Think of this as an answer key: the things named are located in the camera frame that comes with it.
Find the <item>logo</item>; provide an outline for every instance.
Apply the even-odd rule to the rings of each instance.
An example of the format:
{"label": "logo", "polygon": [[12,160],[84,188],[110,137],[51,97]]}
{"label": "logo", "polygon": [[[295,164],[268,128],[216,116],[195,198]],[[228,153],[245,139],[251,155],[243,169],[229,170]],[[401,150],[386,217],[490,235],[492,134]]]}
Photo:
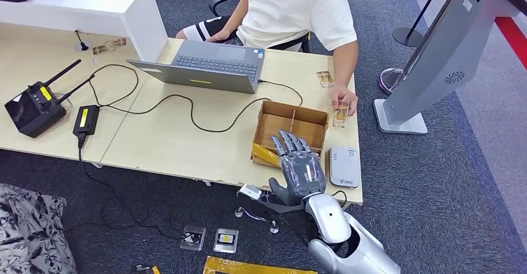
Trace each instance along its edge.
{"label": "logo", "polygon": [[212,19],[207,19],[205,22],[213,22],[213,21],[218,21],[220,19],[221,19],[221,16],[215,17],[215,18],[212,18]]}
{"label": "logo", "polygon": [[342,179],[341,180],[341,184],[348,184],[348,185],[353,185],[353,181],[349,181],[349,180],[345,180],[345,179]]}
{"label": "logo", "polygon": [[451,84],[451,83],[457,83],[460,82],[463,77],[465,77],[465,73],[461,71],[456,71],[454,73],[450,73],[445,77],[445,83]]}

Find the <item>shorts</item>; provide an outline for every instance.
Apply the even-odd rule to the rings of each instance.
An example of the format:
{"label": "shorts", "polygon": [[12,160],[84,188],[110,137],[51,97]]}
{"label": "shorts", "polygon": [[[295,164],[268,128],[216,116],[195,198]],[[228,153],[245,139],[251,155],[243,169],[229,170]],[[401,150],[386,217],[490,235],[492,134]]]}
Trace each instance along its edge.
{"label": "shorts", "polygon": [[[198,24],[185,27],[183,32],[188,40],[205,41],[222,30],[229,18],[230,16],[220,16],[208,19]],[[236,35],[236,30],[231,33],[227,40],[218,41],[218,43],[243,46],[242,41]]]}
{"label": "shorts", "polygon": [[[211,36],[216,35],[220,30],[222,30],[229,18],[230,16],[220,16],[208,19],[195,25],[185,27],[183,29],[183,33],[185,33],[185,36],[188,40],[205,41]],[[304,41],[304,39],[304,37],[300,37],[298,39],[294,39],[292,41],[276,45],[270,48],[297,52],[300,49],[300,45],[302,44],[302,41]],[[236,30],[231,33],[228,39],[218,41],[217,43],[243,46],[242,41],[236,35]]]}

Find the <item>cardboard box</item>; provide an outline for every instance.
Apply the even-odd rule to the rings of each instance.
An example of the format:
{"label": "cardboard box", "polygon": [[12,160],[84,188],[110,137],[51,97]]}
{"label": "cardboard box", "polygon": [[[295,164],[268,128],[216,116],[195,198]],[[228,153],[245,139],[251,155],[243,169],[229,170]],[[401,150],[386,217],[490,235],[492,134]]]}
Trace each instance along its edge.
{"label": "cardboard box", "polygon": [[[256,125],[253,143],[261,145],[276,154],[277,151],[270,136],[275,135],[282,140],[278,135],[278,131],[284,130],[305,139],[311,147],[311,151],[320,155],[324,147],[328,120],[329,116],[324,111],[264,101],[258,115],[258,124]],[[253,153],[251,153],[250,158],[253,162],[274,167],[265,160],[255,157]]]}

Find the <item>carpet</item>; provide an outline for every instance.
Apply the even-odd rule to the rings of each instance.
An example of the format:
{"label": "carpet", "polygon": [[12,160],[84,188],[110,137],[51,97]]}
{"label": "carpet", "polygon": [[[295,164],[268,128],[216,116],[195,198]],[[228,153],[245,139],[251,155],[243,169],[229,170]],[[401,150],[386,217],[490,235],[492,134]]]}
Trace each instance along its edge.
{"label": "carpet", "polygon": [[[459,102],[450,101],[456,99],[455,94],[423,112],[427,135],[389,135],[377,128],[372,103],[386,98],[377,86],[377,76],[386,68],[404,65],[411,55],[411,49],[392,39],[391,31],[396,25],[412,23],[419,11],[416,1],[349,2],[360,44],[355,83],[360,97],[364,205],[348,211],[383,243],[403,273],[525,273],[525,268],[515,270],[495,211],[480,187],[471,163],[471,155],[478,153],[469,153],[463,141],[467,133],[463,130],[471,128],[460,130],[458,126],[464,116]],[[171,36],[212,17],[207,0],[157,0],[157,4]],[[235,5],[231,2],[220,10],[229,12]],[[314,53],[327,53],[316,39],[311,48]],[[0,160],[3,183],[68,200],[66,227],[97,221],[101,206],[111,197],[107,188],[80,172],[78,162],[8,151],[0,151]],[[179,242],[159,236],[155,229],[111,231],[83,226],[66,233],[81,274],[126,273],[138,263],[156,264],[163,274],[200,273],[208,255],[323,273],[291,229],[281,227],[272,235],[263,222],[235,218],[237,188],[233,186],[206,187],[186,179],[111,167],[87,169],[126,197],[139,218],[146,216],[146,208],[135,200],[162,198],[170,203],[174,227],[193,224],[206,226],[209,232],[217,227],[235,228],[240,237],[235,254],[213,252],[211,235],[203,251],[192,252],[180,250]],[[149,223],[177,237],[168,225],[167,210],[164,205],[152,206]],[[105,215],[115,224],[131,223],[116,203],[109,205]],[[290,216],[290,221],[302,223],[301,216]]]}

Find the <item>floor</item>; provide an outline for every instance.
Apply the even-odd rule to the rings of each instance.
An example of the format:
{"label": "floor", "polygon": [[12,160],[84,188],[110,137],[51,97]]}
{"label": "floor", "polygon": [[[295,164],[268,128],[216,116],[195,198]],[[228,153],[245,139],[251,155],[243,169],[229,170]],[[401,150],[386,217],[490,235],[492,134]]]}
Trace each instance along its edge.
{"label": "floor", "polygon": [[[423,7],[427,0],[417,0]],[[431,24],[445,0],[433,0],[424,18]],[[527,34],[527,17],[516,23]],[[488,167],[527,248],[527,70],[495,26],[476,77],[456,91]]]}
{"label": "floor", "polygon": [[[156,1],[169,35],[212,16],[207,0]],[[523,246],[521,250],[517,247],[519,233],[507,225],[516,221],[507,210],[510,199],[506,192],[501,196],[503,186],[480,140],[478,129],[485,126],[476,123],[476,114],[467,108],[462,93],[452,93],[423,112],[427,135],[390,135],[377,129],[372,103],[386,97],[377,86],[377,76],[388,67],[403,65],[411,55],[411,49],[391,38],[391,31],[412,23],[421,1],[349,0],[360,37],[355,83],[360,96],[365,203],[351,206],[348,212],[383,243],[403,273],[527,273],[527,255]],[[221,10],[229,12],[234,5],[231,2]],[[425,31],[426,24],[418,28]],[[311,48],[327,53],[316,39]],[[514,63],[506,64],[512,68]],[[107,201],[111,192],[85,177],[78,162],[1,150],[0,161],[3,183],[65,197],[67,228],[86,222],[100,224],[105,204],[102,214],[112,226],[131,223],[122,207]],[[180,250],[177,241],[160,236],[155,229],[79,226],[67,230],[66,237],[81,274],[127,273],[138,263],[157,264],[163,274],[195,274],[202,272],[207,255],[324,273],[290,228],[281,227],[272,235],[264,223],[236,219],[235,187],[206,187],[186,179],[111,167],[87,169],[112,184],[137,217],[147,217],[146,203],[150,203],[147,223],[159,226],[165,234],[178,237],[170,226],[182,229],[194,224],[206,226],[209,232],[218,227],[236,228],[240,238],[235,254],[213,252],[211,235],[203,251],[191,252]],[[171,225],[169,208],[158,199],[168,202]],[[289,220],[301,230],[305,224],[302,215],[291,215]]]}

